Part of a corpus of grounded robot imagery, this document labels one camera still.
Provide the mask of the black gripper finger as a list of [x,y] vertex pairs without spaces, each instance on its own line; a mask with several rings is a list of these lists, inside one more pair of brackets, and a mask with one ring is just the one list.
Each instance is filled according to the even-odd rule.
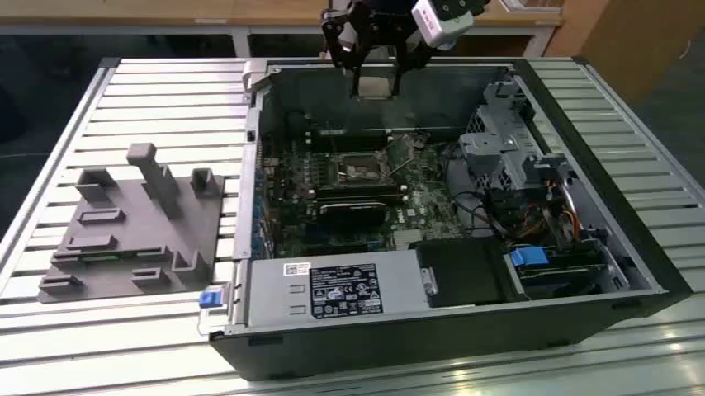
[[351,23],[351,3],[343,10],[321,11],[321,31],[329,59],[337,68],[352,73],[349,95],[359,95],[360,71],[372,48],[369,31],[356,31]]
[[396,96],[403,74],[427,65],[431,59],[431,47],[426,44],[419,29],[411,24],[394,24],[391,32],[395,51],[391,95]]

